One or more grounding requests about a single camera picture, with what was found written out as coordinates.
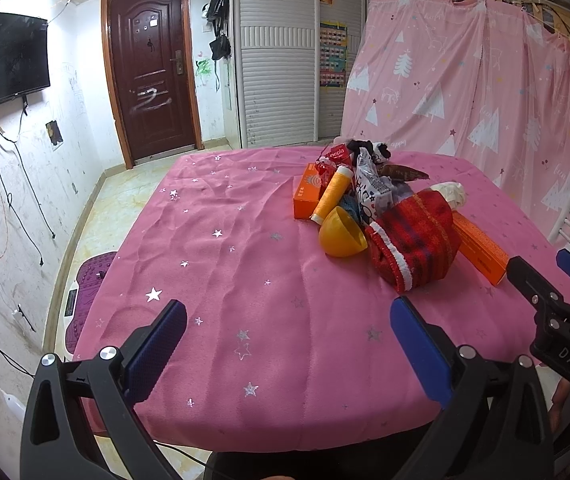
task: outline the white sliding wardrobe door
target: white sliding wardrobe door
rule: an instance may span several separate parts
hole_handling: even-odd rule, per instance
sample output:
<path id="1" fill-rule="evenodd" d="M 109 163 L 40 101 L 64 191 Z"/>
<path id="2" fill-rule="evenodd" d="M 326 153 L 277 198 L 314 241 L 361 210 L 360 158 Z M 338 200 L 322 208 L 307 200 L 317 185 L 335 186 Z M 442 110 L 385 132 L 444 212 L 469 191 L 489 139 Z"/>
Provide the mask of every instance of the white sliding wardrobe door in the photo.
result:
<path id="1" fill-rule="evenodd" d="M 240 15 L 248 146 L 314 140 L 314 0 L 240 0 Z"/>
<path id="2" fill-rule="evenodd" d="M 334 0 L 333 5 L 321 4 L 321 22 L 341 22 L 347 25 L 349 46 L 347 53 L 347 79 L 356 61 L 360 46 L 363 0 Z M 345 88 L 321 88 L 318 136 L 319 138 L 340 135 L 342 109 L 345 103 Z"/>

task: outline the black bag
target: black bag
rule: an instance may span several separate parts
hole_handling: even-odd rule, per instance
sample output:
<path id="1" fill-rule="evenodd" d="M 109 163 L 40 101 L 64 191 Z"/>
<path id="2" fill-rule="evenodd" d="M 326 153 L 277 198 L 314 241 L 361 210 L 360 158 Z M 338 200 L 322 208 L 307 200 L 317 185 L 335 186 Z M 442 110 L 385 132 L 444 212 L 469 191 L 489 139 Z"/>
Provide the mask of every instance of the black bag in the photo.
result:
<path id="1" fill-rule="evenodd" d="M 228 18 L 229 0 L 211 0 L 207 9 L 207 21 L 214 24 L 216 37 L 220 35 Z"/>
<path id="2" fill-rule="evenodd" d="M 225 34 L 220 34 L 214 41 L 209 43 L 209 46 L 211 47 L 211 59 L 213 61 L 218 61 L 219 59 L 223 59 L 223 57 L 227 58 L 232 55 L 232 46 Z"/>

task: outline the door frame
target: door frame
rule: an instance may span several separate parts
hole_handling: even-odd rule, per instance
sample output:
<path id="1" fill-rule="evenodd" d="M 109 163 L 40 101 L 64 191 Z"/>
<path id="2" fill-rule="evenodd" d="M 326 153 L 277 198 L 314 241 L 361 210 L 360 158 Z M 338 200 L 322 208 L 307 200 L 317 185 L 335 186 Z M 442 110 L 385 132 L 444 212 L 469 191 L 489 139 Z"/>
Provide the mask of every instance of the door frame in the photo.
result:
<path id="1" fill-rule="evenodd" d="M 109 1 L 100 0 L 100 28 L 102 29 L 102 58 L 105 63 L 105 74 L 107 76 L 107 90 L 110 95 L 111 111 L 114 115 L 114 124 L 116 126 L 116 134 L 120 149 L 125 159 L 125 167 L 131 170 L 134 167 L 134 159 L 131 155 L 129 141 L 125 130 L 125 123 L 120 107 L 120 100 L 116 92 L 116 81 L 114 77 L 113 57 L 111 53 L 111 23 L 109 16 Z M 182 28 L 185 38 L 185 54 L 189 56 L 189 62 L 186 62 L 187 82 L 189 87 L 189 99 L 191 110 L 191 124 L 194 128 L 196 137 L 196 148 L 204 149 L 202 134 L 200 131 L 200 115 L 198 113 L 198 102 L 196 100 L 196 79 L 194 77 L 193 65 L 193 47 L 191 46 L 191 20 L 190 20 L 190 0 L 182 0 Z"/>

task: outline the television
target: television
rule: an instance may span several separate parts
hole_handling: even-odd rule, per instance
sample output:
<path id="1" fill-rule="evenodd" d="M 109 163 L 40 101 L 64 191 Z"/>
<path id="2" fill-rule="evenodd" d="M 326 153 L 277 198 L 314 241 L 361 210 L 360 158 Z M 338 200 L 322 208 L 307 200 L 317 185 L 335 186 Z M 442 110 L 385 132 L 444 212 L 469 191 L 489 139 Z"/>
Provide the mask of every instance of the television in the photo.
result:
<path id="1" fill-rule="evenodd" d="M 0 103 L 49 85 L 47 20 L 0 12 Z"/>

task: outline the white stripe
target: white stripe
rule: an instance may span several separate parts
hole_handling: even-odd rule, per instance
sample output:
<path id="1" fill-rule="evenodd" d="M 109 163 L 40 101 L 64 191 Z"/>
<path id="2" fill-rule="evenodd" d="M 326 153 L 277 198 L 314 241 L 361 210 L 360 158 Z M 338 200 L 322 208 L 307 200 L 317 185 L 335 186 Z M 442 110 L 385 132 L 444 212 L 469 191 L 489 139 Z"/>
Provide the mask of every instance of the white stripe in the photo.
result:
<path id="1" fill-rule="evenodd" d="M 402 253 L 396 249 L 396 246 L 392 243 L 392 241 L 389 239 L 389 236 L 387 236 L 387 233 L 385 233 L 385 230 L 380 227 L 379 224 L 372 222 L 369 224 L 369 226 L 374 231 L 376 231 L 377 234 L 380 235 L 380 237 L 383 239 L 383 243 L 387 246 L 387 248 L 392 253 L 392 256 L 396 260 L 396 263 L 398 264 L 398 267 L 401 271 L 402 278 L 405 282 L 405 290 L 411 290 L 414 282 L 412 280 L 412 273 L 409 270 L 409 265 L 407 265 L 407 261 L 404 259 L 404 256 L 402 256 Z"/>

